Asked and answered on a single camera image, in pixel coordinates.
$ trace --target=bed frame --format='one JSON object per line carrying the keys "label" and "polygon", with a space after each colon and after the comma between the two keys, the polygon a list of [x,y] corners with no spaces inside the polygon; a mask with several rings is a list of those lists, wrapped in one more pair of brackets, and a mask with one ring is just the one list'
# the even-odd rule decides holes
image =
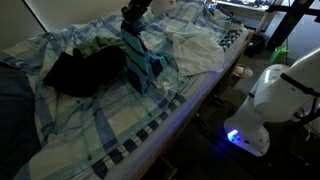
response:
{"label": "bed frame", "polygon": [[164,142],[157,148],[155,153],[143,164],[143,166],[136,172],[136,174],[132,177],[132,179],[141,179],[143,175],[148,171],[148,169],[152,166],[152,164],[156,161],[158,157],[160,157],[162,154],[165,154],[167,150],[173,145],[173,143],[178,139],[178,137],[181,135],[181,133],[184,131],[184,129],[187,127],[191,119],[193,118],[194,114],[196,114],[201,106],[201,104],[204,102],[206,97],[209,94],[215,94],[217,96],[221,95],[225,89],[228,87],[232,72],[235,68],[235,66],[240,61],[241,57],[244,54],[245,49],[250,43],[250,40],[255,33],[254,30],[248,30],[249,34],[243,43],[243,46],[240,48],[239,52],[236,54],[236,56],[232,59],[231,63],[228,64],[227,70],[224,72],[223,76],[220,76],[219,81],[217,83],[213,83],[210,86],[210,90],[206,92],[206,94],[201,97],[200,101],[196,103],[194,108],[188,112],[187,118],[185,119],[185,122],[180,125],[179,128],[176,128],[176,131],[171,133],[167,138],[164,140]]}

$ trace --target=bed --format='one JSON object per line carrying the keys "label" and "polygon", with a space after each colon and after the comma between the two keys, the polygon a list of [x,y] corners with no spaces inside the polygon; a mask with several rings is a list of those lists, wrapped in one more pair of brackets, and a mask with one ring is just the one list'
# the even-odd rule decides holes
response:
{"label": "bed", "polygon": [[[45,86],[43,79],[59,55],[96,36],[119,38],[121,16],[71,25],[22,41],[1,51],[0,61],[26,73],[34,94],[34,123],[41,150],[25,163],[17,179],[139,179],[183,130],[209,92],[223,91],[252,32],[219,6],[180,1],[177,8],[154,16],[141,33],[153,51],[172,54],[167,30],[183,32],[189,22],[210,29],[225,51],[222,72],[181,77],[170,63],[146,95],[125,76],[93,97],[76,98]],[[217,85],[220,79],[224,83]]]}

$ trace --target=blue light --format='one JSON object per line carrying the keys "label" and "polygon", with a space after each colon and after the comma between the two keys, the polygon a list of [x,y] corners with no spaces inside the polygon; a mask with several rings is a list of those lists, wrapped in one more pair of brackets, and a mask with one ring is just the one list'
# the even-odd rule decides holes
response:
{"label": "blue light", "polygon": [[239,133],[238,130],[233,130],[233,131],[229,132],[229,133],[228,133],[228,139],[229,139],[230,141],[232,141],[233,136],[236,135],[236,134],[238,134],[238,133]]}

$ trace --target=cable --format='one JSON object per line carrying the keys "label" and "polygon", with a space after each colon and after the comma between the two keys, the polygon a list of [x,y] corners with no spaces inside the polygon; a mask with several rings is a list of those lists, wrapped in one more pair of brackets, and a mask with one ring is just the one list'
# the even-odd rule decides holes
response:
{"label": "cable", "polygon": [[[290,0],[288,0],[288,6],[290,7],[291,6],[291,2],[290,2]],[[289,22],[290,22],[290,17],[288,17],[288,22],[287,22],[287,24],[288,24],[288,32],[290,31],[290,25],[289,25]],[[286,65],[288,66],[288,51],[289,51],[289,36],[287,37],[287,39],[286,39]]]}
{"label": "cable", "polygon": [[[305,113],[303,107],[301,107],[300,110],[302,111],[302,115],[303,115],[303,117],[305,118],[305,117],[306,117],[306,113]],[[308,136],[306,137],[305,141],[308,141],[308,140],[309,140],[310,135],[311,135],[311,130],[310,130],[310,128],[308,128]]]}
{"label": "cable", "polygon": [[320,132],[318,132],[317,130],[315,130],[313,127],[311,127],[309,124],[307,124],[311,129],[312,131],[314,131],[318,136],[320,136]]}
{"label": "cable", "polygon": [[251,176],[255,177],[256,179],[258,179],[257,175],[252,172],[251,169],[249,169],[247,166],[245,166],[240,160],[236,159],[230,152],[226,151],[224,149],[224,147],[222,147],[219,143],[215,142],[215,140],[213,139],[214,137],[222,140],[222,143],[224,144],[225,142],[228,142],[227,138],[222,138],[218,135],[215,135],[214,133],[212,133],[211,135],[213,135],[214,137],[211,137],[210,134],[201,132],[200,133],[207,138],[213,145],[215,145],[223,154],[225,154],[226,156],[228,156],[230,159],[232,159],[234,162],[236,162],[240,167],[242,167],[243,169],[245,169]]}
{"label": "cable", "polygon": [[[301,107],[301,111],[302,111],[303,117],[306,117],[306,114],[305,114],[305,111],[304,111],[303,107]],[[318,136],[320,136],[320,132],[318,132],[318,131],[315,130],[312,126],[310,126],[309,123],[308,123],[307,125],[308,125],[309,128],[311,128]]]}

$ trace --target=white cloth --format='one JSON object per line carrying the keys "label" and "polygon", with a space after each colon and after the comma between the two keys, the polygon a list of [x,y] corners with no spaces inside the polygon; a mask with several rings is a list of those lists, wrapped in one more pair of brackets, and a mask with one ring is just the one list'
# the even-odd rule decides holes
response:
{"label": "white cloth", "polygon": [[224,51],[208,29],[189,23],[185,33],[167,32],[173,40],[173,57],[181,76],[223,71]]}

